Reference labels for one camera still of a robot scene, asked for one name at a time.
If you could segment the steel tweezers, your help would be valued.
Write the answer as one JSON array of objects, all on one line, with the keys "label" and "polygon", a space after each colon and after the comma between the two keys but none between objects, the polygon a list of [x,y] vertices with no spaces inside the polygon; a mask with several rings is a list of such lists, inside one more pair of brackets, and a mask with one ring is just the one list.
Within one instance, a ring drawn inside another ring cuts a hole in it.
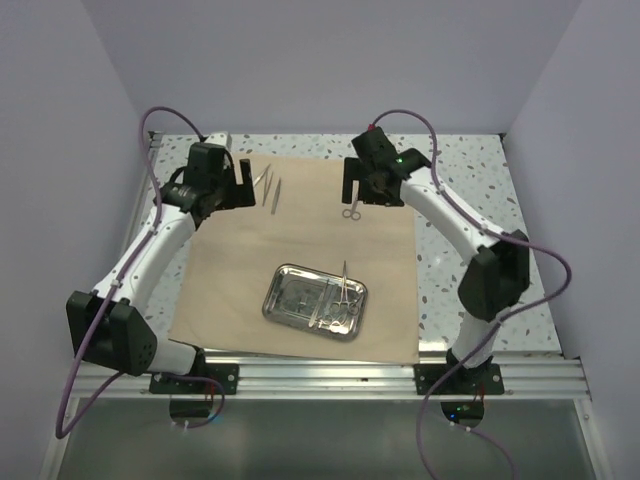
[{"label": "steel tweezers", "polygon": [[256,187],[262,180],[263,178],[268,174],[269,169],[271,167],[271,164],[268,164],[259,174],[258,176],[253,180],[253,187]]},{"label": "steel tweezers", "polygon": [[262,198],[262,206],[266,205],[267,202],[267,198],[271,189],[271,185],[272,185],[272,181],[273,181],[273,172],[268,169],[267,172],[265,173],[265,180],[264,180],[264,188],[263,188],[263,198]]},{"label": "steel tweezers", "polygon": [[277,212],[278,203],[279,203],[279,197],[280,197],[280,193],[281,193],[281,185],[282,185],[282,179],[279,178],[278,182],[276,184],[276,188],[275,188],[275,192],[274,192],[274,196],[273,196],[273,200],[272,200],[272,205],[271,205],[271,210],[270,210],[270,214],[271,215],[275,215],[276,212]]}]

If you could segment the straight steel scissors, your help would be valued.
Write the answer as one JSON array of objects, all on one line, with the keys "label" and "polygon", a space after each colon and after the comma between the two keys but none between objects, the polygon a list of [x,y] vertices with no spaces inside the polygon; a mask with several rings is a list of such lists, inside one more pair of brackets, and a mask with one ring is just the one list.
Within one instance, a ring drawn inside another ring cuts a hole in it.
[{"label": "straight steel scissors", "polygon": [[350,195],[349,206],[342,211],[342,217],[352,221],[359,221],[361,213],[358,211],[359,184],[355,183]]}]

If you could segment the beige cloth wrap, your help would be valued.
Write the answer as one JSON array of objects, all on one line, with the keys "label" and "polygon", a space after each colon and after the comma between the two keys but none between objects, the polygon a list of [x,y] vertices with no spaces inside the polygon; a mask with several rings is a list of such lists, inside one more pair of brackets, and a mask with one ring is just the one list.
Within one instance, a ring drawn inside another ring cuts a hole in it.
[{"label": "beige cloth wrap", "polygon": [[[214,213],[193,235],[171,339],[203,348],[330,360],[412,364],[419,356],[414,213],[361,206],[342,217],[339,160],[252,155],[274,179],[267,202]],[[278,179],[277,212],[270,214]],[[340,342],[266,320],[262,305],[283,264],[348,275],[368,300],[359,335]]]}]

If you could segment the steel instrument tray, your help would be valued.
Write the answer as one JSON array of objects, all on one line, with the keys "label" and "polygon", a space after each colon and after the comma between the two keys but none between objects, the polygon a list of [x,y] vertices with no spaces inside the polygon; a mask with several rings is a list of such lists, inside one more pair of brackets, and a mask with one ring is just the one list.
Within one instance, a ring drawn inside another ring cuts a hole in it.
[{"label": "steel instrument tray", "polygon": [[[308,327],[310,316],[327,280],[330,284],[324,304],[315,327],[310,329]],[[263,302],[262,315],[266,320],[276,324],[331,340],[350,342],[359,335],[368,300],[368,289],[361,281],[349,276],[347,278],[349,297],[351,300],[358,300],[359,313],[356,316],[347,314],[342,327],[331,330],[322,327],[322,320],[329,304],[339,293],[341,280],[342,272],[332,274],[300,265],[283,264],[273,275]]]}]

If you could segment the curved steel scissors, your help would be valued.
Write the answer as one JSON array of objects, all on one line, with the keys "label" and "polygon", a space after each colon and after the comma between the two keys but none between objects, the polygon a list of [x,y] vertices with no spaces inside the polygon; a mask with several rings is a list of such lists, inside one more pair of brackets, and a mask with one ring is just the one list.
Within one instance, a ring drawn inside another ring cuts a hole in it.
[{"label": "curved steel scissors", "polygon": [[345,322],[346,313],[340,307],[341,287],[336,298],[333,299],[328,307],[327,313],[323,317],[322,327],[331,330],[335,327],[342,327]]}]

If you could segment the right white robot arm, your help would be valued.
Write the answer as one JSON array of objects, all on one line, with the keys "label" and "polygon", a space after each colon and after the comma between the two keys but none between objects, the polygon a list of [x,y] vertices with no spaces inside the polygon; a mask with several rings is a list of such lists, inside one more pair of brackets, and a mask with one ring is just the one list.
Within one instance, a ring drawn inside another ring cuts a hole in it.
[{"label": "right white robot arm", "polygon": [[459,334],[447,352],[445,379],[468,392],[489,368],[500,321],[530,286],[528,237],[506,233],[473,210],[437,176],[437,154],[398,151],[385,132],[371,126],[351,144],[344,160],[342,202],[409,206],[454,247],[466,271],[457,289],[464,309]]}]

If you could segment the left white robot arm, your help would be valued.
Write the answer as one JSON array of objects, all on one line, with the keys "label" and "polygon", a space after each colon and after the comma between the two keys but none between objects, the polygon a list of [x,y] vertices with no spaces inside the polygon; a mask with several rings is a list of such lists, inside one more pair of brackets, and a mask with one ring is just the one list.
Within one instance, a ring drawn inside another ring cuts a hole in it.
[{"label": "left white robot arm", "polygon": [[256,204],[251,163],[222,145],[196,142],[187,162],[156,188],[154,205],[123,257],[91,291],[66,304],[74,353],[131,376],[169,373],[185,392],[201,390],[207,367],[197,347],[159,337],[144,316],[178,250],[213,213]]}]

